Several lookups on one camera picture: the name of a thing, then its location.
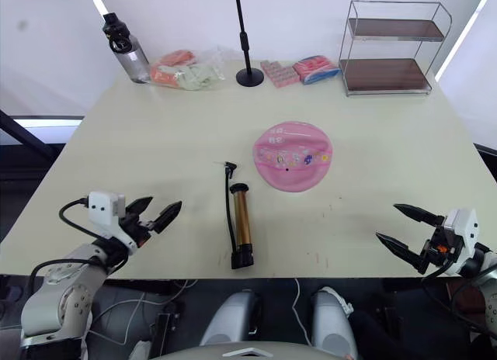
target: wall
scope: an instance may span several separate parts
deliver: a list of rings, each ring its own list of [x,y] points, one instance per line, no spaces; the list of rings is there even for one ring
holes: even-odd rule
[[[337,60],[349,1],[242,0],[252,57],[296,60],[325,54]],[[434,63],[437,70],[480,0],[412,1],[441,1],[454,17],[453,29]],[[149,57],[185,47],[200,50],[216,45],[240,48],[235,0],[103,2],[110,12],[116,12],[128,24]]]
[[[440,79],[475,143],[497,150],[497,0],[488,0]]]
[[[92,0],[0,0],[0,107],[84,116],[119,64]]]

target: brown shelf board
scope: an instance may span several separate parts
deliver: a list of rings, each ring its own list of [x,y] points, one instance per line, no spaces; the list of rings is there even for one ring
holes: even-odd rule
[[[414,59],[340,61],[347,94],[429,93],[431,86]]]
[[[432,20],[349,18],[349,28],[352,37],[361,40],[443,41],[442,32]]]

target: black stand base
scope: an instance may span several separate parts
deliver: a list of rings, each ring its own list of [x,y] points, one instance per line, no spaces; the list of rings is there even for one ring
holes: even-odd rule
[[[264,73],[254,67],[252,68],[252,74],[247,73],[247,69],[241,69],[236,74],[236,81],[242,86],[254,87],[264,81]]]

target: pink plate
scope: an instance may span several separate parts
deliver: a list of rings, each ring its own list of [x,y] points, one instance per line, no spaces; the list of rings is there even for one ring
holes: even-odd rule
[[[332,163],[332,143],[316,126],[284,122],[268,129],[254,144],[259,174],[272,187],[303,192],[318,184]]]

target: table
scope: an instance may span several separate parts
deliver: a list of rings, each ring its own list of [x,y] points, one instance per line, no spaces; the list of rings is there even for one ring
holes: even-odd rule
[[[0,272],[29,274],[90,237],[57,211],[92,190],[122,192],[130,202],[154,200],[154,219],[181,199],[176,220],[154,236],[119,279],[272,277],[409,277],[375,231],[421,251],[433,229],[402,216],[392,204],[434,213],[474,207],[480,242],[497,248],[497,185],[435,81],[431,95],[347,98],[339,77],[277,89],[227,81],[186,92],[136,85],[124,74],[88,113],[0,245]],[[334,146],[330,171],[314,188],[285,193],[268,186],[252,145],[270,126],[298,120],[323,129]],[[224,212],[223,161],[238,164],[245,182],[255,265],[233,271]],[[91,227],[83,207],[67,215]]]

